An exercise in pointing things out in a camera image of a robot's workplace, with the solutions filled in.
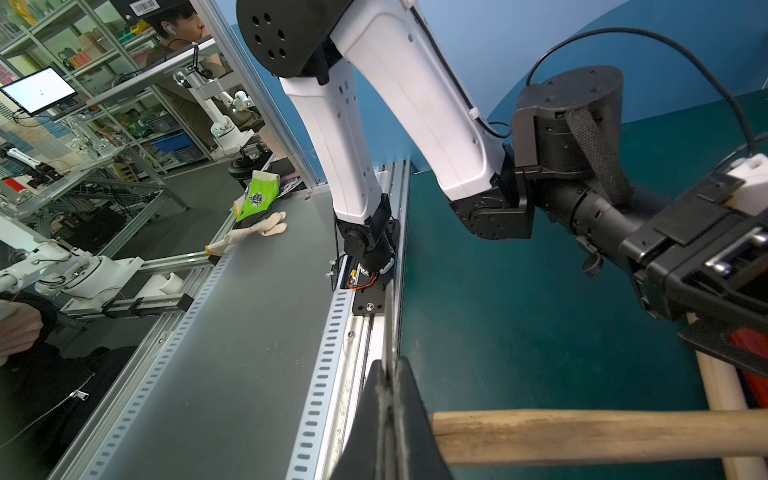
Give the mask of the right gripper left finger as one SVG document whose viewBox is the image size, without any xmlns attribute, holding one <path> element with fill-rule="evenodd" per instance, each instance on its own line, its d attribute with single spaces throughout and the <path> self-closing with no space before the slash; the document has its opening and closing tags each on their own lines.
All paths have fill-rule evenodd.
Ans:
<svg viewBox="0 0 768 480">
<path fill-rule="evenodd" d="M 332 480 L 377 479 L 378 443 L 381 433 L 387 379 L 381 360 L 369 370 L 352 428 L 332 475 Z"/>
</svg>

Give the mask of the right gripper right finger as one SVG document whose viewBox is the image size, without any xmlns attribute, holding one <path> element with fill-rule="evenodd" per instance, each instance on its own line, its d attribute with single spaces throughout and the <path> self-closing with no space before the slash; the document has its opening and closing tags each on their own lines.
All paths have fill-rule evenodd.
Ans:
<svg viewBox="0 0 768 480">
<path fill-rule="evenodd" d="M 405 357 L 395 363 L 393 394 L 397 479 L 453 479 L 440 454 L 429 414 Z"/>
</svg>

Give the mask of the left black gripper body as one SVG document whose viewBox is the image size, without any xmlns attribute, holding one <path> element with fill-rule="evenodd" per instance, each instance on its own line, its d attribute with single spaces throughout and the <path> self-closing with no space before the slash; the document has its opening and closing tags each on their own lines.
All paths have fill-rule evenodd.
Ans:
<svg viewBox="0 0 768 480">
<path fill-rule="evenodd" d="M 742 180 L 712 173 L 620 244 L 641 306 L 654 318 L 695 319 L 678 333 L 741 368 L 731 334 L 767 332 L 767 211 L 729 207 Z"/>
</svg>

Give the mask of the wooden handle hoe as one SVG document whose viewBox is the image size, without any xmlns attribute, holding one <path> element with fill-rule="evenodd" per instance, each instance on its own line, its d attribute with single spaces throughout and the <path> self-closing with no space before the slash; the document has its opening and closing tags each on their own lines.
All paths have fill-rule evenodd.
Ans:
<svg viewBox="0 0 768 480">
<path fill-rule="evenodd" d="M 752 353 L 767 357 L 767 337 L 748 329 L 736 331 L 731 340 L 735 346 L 745 347 Z M 747 410 L 737 369 L 704 353 L 696 353 L 703 386 L 711 410 Z M 751 372 L 744 374 L 748 391 L 756 396 L 758 405 L 767 408 L 767 380 Z M 724 457 L 722 459 L 727 479 L 766 479 L 767 461 L 760 457 Z"/>
<path fill-rule="evenodd" d="M 767 413 L 495 410 L 438 412 L 432 432 L 456 466 L 655 463 L 764 457 Z"/>
</svg>

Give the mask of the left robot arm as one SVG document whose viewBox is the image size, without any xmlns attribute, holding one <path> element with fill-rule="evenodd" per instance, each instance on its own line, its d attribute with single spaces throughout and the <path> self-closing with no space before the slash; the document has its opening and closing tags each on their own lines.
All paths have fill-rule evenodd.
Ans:
<svg viewBox="0 0 768 480">
<path fill-rule="evenodd" d="M 624 78 L 613 66 L 527 80 L 510 132 L 473 104 L 413 1 L 240 1 L 238 27 L 281 83 L 331 189 L 347 254 L 371 278 L 394 260 L 391 207 L 374 180 L 354 91 L 363 76 L 434 172 L 462 225 L 486 240 L 528 239 L 544 211 L 611 262 L 653 317 L 696 319 L 681 338 L 758 375 L 767 358 L 731 342 L 767 330 L 767 158 L 739 102 L 745 142 L 671 203 L 650 200 L 620 166 Z"/>
</svg>

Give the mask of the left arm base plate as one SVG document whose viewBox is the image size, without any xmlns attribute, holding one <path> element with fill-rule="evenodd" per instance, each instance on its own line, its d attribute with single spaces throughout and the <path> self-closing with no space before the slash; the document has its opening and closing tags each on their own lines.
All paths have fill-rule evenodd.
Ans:
<svg viewBox="0 0 768 480">
<path fill-rule="evenodd" d="M 394 279 L 396 271 L 399 233 L 400 222 L 397 219 L 391 218 L 386 226 L 385 239 L 391 247 L 392 257 L 383 270 L 373 274 L 358 266 L 346 275 L 343 285 L 352 293 L 352 315 L 367 316 L 384 312 L 386 289 Z"/>
</svg>

